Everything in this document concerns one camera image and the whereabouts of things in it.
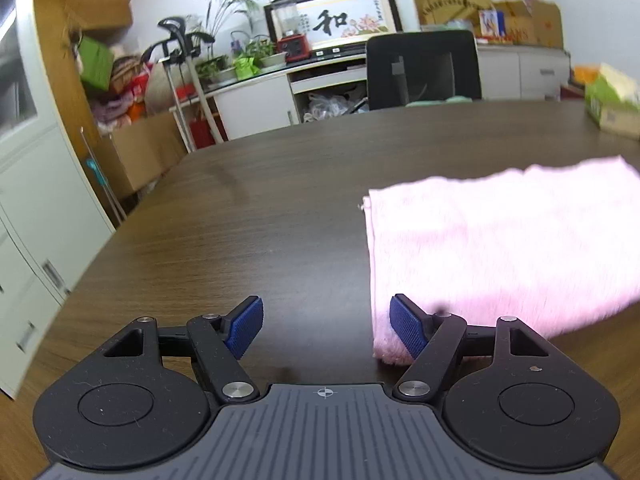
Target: picture frame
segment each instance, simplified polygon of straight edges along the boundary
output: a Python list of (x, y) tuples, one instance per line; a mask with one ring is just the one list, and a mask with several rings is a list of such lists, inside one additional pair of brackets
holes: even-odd
[[(396, 0), (294, 0), (301, 31), (312, 51), (363, 44), (379, 34), (402, 32)], [(273, 19), (271, 4), (264, 7), (271, 41), (282, 32)]]

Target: green box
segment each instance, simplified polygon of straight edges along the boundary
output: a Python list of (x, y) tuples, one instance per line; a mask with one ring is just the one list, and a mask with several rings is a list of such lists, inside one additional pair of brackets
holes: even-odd
[(640, 140), (640, 108), (622, 102), (606, 79), (598, 76), (587, 86), (584, 98), (589, 114), (601, 130)]
[(80, 79), (88, 92), (109, 90), (114, 56), (109, 47), (87, 36), (82, 37), (78, 46), (82, 60)]

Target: wooden table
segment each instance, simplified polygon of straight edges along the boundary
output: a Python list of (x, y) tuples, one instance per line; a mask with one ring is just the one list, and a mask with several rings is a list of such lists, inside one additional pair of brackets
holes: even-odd
[[(486, 176), (567, 166), (640, 144), (603, 134), (575, 103), (513, 102), (382, 110), (284, 128), (193, 153), (102, 250), (44, 340), (18, 399), (0, 396), (0, 478), (46, 460), (31, 425), (38, 395), (138, 316), (178, 325), (264, 299), (242, 360), (267, 382), (394, 382), (371, 356), (369, 256), (358, 209), (371, 188), (430, 175)], [(609, 388), (622, 426), (607, 463), (640, 478), (640, 308), (555, 343)], [(188, 372), (188, 362), (168, 366)]]

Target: folded towel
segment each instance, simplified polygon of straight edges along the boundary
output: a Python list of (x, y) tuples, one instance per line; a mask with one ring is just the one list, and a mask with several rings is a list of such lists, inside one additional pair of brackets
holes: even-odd
[(412, 360), (389, 323), (399, 292), (429, 314), (517, 316), (545, 337), (640, 298), (640, 178), (621, 157), (373, 189), (364, 212), (374, 356), (389, 364)]

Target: black chair backrest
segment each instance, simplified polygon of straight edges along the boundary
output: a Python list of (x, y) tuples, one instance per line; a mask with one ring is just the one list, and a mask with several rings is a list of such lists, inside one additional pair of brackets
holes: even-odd
[(476, 39), (469, 30), (385, 34), (367, 41), (369, 108), (482, 99)]

